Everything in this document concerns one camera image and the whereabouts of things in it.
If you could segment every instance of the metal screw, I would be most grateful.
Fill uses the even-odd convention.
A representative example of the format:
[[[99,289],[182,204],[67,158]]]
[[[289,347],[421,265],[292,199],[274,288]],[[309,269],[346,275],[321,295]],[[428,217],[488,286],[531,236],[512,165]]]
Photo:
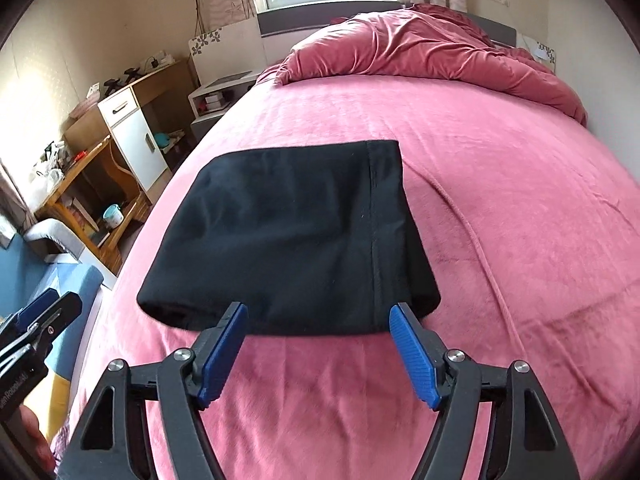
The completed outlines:
[[[174,352],[174,359],[176,361],[186,361],[191,357],[191,350],[188,348],[178,348]]]
[[[447,359],[455,363],[461,363],[465,360],[465,353],[462,350],[449,350],[447,352]]]
[[[111,372],[117,372],[118,370],[122,370],[123,368],[124,368],[124,361],[122,359],[114,359],[107,366],[107,369]]]
[[[531,367],[529,366],[529,364],[524,361],[514,362],[513,367],[516,369],[517,372],[520,372],[521,374],[526,374],[529,370],[531,370]]]

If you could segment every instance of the pink duvet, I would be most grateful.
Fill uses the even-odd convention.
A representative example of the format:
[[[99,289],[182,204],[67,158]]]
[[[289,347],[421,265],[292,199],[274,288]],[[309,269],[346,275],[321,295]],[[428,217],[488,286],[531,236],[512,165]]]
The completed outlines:
[[[640,422],[638,184],[552,106],[404,76],[279,86],[272,75],[224,116],[174,176],[122,268],[92,335],[71,427],[108,361],[158,361],[194,340],[143,314],[136,295],[200,168],[234,150],[364,139],[399,141],[407,199],[442,294],[426,325],[478,362],[530,362],[583,478],[615,460]],[[160,478],[170,479],[158,406],[148,414]],[[230,480],[409,479],[434,419],[388,334],[249,337],[222,398],[203,413]],[[466,480],[478,477],[487,421],[482,409]]]
[[[436,5],[358,14],[322,28],[292,48],[276,82],[351,74],[464,81],[587,122],[575,92],[526,50],[496,48],[468,17]]]

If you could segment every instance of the human hand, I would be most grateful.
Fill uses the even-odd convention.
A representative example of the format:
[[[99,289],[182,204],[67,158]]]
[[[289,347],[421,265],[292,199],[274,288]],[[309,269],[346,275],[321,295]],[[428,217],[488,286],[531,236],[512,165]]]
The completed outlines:
[[[40,422],[35,413],[24,405],[20,406],[20,418],[22,419],[22,425],[24,426],[27,435],[32,441],[35,454],[40,460],[40,466],[44,471],[53,473],[56,468],[56,459],[53,457],[53,453],[49,449],[49,444],[44,435],[40,433]]]

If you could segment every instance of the bed frame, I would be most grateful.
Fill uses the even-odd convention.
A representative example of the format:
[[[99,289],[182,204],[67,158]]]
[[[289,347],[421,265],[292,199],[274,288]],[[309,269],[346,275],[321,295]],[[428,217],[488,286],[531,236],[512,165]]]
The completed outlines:
[[[333,18],[351,17],[361,12],[383,12],[398,10],[406,6],[400,2],[368,2],[361,0],[343,0],[338,2],[320,2],[281,9],[271,9],[258,13],[258,24],[262,38],[281,34],[295,33],[297,36],[329,25]],[[505,46],[516,46],[516,30],[498,22],[467,13],[467,16],[484,30],[492,41]]]

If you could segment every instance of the black folded cloth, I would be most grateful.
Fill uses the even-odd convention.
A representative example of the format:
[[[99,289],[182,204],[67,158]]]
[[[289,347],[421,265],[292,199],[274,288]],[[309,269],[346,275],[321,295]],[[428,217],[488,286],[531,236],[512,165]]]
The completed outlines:
[[[138,293],[167,325],[215,326],[232,301],[250,332],[388,330],[440,295],[402,188],[394,140],[227,153],[207,164],[164,234]]]

